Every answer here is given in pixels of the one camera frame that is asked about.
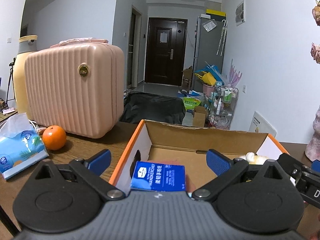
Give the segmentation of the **yellow white plush toy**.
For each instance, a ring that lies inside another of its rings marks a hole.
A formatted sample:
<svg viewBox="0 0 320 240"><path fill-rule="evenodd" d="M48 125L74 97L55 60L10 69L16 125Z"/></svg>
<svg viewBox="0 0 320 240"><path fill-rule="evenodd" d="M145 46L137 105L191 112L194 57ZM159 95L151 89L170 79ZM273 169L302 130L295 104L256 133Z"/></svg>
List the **yellow white plush toy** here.
<svg viewBox="0 0 320 240"><path fill-rule="evenodd" d="M245 155L235 157L235 159L243 159L250 165L263 165L264 162L268 160L268 157L257 155L254 152L248 152Z"/></svg>

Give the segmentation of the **blue handkerchief tissue pack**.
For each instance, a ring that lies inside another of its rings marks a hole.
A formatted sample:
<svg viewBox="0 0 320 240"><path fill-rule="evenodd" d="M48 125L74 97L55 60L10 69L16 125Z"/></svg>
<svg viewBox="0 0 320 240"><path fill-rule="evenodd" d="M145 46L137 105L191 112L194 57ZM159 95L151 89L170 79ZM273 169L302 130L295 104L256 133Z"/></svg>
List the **blue handkerchief tissue pack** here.
<svg viewBox="0 0 320 240"><path fill-rule="evenodd" d="M182 165L136 162L131 178L131 190L186 191L185 168Z"/></svg>

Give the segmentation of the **blue soft tissue pack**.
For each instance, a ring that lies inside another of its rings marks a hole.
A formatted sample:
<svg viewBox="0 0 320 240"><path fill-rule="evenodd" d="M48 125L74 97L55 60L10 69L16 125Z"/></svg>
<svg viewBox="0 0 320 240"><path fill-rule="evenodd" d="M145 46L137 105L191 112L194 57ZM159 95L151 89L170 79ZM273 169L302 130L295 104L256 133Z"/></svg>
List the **blue soft tissue pack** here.
<svg viewBox="0 0 320 240"><path fill-rule="evenodd" d="M1 126L1 174L8 180L49 156L27 114L11 116Z"/></svg>

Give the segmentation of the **pink fuzzy vase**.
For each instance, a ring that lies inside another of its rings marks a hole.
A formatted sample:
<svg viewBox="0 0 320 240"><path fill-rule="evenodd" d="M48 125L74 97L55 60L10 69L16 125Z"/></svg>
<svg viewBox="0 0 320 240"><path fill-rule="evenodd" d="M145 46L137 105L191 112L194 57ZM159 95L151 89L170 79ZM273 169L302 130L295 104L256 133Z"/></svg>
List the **pink fuzzy vase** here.
<svg viewBox="0 0 320 240"><path fill-rule="evenodd" d="M305 155L310 161L315 161L319 160L320 155L320 108L316 112L312 127L313 135L306 146Z"/></svg>

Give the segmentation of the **small brown cardboard box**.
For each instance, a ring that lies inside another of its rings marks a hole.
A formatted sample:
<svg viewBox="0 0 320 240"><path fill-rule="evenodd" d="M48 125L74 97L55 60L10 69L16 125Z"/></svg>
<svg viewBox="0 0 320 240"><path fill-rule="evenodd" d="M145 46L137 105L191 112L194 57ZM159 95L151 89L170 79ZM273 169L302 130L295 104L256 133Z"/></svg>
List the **small brown cardboard box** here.
<svg viewBox="0 0 320 240"><path fill-rule="evenodd" d="M208 112L203 106L196 106L193 111L193 126L204 127Z"/></svg>

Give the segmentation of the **orange fruit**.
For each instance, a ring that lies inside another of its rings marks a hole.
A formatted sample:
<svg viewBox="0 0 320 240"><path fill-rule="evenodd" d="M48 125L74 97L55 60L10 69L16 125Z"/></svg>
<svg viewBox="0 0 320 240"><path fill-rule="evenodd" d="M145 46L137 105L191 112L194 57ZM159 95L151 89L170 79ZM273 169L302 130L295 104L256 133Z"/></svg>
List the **orange fruit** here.
<svg viewBox="0 0 320 240"><path fill-rule="evenodd" d="M42 141L46 149L55 151L61 149L65 145L67 135L62 127L53 125L44 130L42 134Z"/></svg>

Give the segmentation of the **white leaning board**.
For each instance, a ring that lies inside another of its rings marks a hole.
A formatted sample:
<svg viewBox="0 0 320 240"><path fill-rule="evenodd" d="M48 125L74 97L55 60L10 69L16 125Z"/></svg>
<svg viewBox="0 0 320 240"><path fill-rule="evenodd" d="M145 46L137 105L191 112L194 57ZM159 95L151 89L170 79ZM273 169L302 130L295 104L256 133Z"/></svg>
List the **white leaning board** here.
<svg viewBox="0 0 320 240"><path fill-rule="evenodd" d="M276 130L256 111L253 114L248 131L255 133L268 133L274 137L277 134Z"/></svg>

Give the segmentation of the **orange cardboard box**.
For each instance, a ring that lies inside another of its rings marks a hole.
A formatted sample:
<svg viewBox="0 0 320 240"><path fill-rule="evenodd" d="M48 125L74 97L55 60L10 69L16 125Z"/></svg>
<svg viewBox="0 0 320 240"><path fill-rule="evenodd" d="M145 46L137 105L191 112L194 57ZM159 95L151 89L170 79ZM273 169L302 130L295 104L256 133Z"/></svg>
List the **orange cardboard box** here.
<svg viewBox="0 0 320 240"><path fill-rule="evenodd" d="M277 160L286 149L268 133L229 131L216 128L199 128L141 120L127 143L110 184L128 193L130 167L140 157L142 161L183 165L192 189L203 186L216 177L207 166L209 149L233 159L254 152Z"/></svg>

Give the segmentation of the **pink ribbed suitcase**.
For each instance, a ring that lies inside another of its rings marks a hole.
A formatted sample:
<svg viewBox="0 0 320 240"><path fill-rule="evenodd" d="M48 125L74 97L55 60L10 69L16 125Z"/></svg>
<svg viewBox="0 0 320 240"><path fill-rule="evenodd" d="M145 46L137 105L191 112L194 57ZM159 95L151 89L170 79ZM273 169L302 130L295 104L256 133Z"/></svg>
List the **pink ribbed suitcase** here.
<svg viewBox="0 0 320 240"><path fill-rule="evenodd" d="M124 53L105 40L73 41L31 53L24 64L32 119L97 139L124 110Z"/></svg>

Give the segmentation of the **dried pink rose bouquet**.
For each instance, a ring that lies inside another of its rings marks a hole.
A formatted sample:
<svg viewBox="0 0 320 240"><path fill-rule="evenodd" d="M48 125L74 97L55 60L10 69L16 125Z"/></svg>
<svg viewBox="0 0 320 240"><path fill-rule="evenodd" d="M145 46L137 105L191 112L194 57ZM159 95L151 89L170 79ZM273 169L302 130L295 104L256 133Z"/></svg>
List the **dried pink rose bouquet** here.
<svg viewBox="0 0 320 240"><path fill-rule="evenodd" d="M314 7L311 10L312 18L314 21L314 24L316 25L315 31L316 31L316 36L319 38L319 0L315 0ZM319 42L312 42L311 44L311 49L310 49L310 54L313 59L317 64L319 64Z"/></svg>

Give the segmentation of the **white umbrella on refrigerator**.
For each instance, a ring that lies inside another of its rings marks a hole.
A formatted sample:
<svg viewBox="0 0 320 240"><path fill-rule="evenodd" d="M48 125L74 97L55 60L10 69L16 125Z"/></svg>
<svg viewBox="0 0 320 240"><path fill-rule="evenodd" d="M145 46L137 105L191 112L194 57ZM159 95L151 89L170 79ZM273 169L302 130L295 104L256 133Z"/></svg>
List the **white umbrella on refrigerator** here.
<svg viewBox="0 0 320 240"><path fill-rule="evenodd" d="M223 26L221 30L221 36L219 40L219 45L217 48L216 55L222 56L224 48L225 48L225 42L226 42L226 37L227 37L227 20L222 20Z"/></svg>

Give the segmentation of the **grey refrigerator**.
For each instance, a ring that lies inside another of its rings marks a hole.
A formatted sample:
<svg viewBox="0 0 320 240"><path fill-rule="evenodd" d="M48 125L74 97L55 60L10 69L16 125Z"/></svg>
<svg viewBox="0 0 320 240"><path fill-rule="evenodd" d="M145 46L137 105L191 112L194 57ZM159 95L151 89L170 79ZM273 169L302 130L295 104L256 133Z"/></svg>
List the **grey refrigerator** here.
<svg viewBox="0 0 320 240"><path fill-rule="evenodd" d="M206 66L217 66L222 71L222 56L216 55L222 30L222 20L226 17L204 15L198 17L195 31L193 73L200 74Z"/></svg>

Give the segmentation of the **dark wooden entrance door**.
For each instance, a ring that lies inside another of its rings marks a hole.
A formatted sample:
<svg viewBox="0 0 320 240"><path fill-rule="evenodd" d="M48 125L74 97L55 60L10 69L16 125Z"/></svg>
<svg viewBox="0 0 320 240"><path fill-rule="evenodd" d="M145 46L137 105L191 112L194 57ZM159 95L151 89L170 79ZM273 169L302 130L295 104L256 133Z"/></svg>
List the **dark wooden entrance door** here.
<svg viewBox="0 0 320 240"><path fill-rule="evenodd" d="M182 83L188 21L149 18L144 81L179 86Z"/></svg>

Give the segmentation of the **yellow grey large bottle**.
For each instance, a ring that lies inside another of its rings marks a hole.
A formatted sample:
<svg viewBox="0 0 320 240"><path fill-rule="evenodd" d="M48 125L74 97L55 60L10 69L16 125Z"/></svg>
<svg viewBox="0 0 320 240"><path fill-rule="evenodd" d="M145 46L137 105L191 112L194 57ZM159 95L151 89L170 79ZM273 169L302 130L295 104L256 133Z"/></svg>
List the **yellow grey large bottle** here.
<svg viewBox="0 0 320 240"><path fill-rule="evenodd" d="M13 85L18 113L26 113L32 119L25 83L24 64L29 54L37 51L37 35L28 35L19 38L18 53L13 67Z"/></svg>

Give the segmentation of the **white wall electrical panel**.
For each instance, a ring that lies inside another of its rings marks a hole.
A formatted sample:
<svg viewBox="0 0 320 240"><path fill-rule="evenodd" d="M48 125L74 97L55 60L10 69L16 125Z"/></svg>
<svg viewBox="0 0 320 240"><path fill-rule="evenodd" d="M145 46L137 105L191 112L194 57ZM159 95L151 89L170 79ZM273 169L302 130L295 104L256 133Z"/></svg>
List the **white wall electrical panel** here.
<svg viewBox="0 0 320 240"><path fill-rule="evenodd" d="M235 10L235 23L236 26L239 26L243 23L245 23L246 17L245 17L245 0L243 0Z"/></svg>

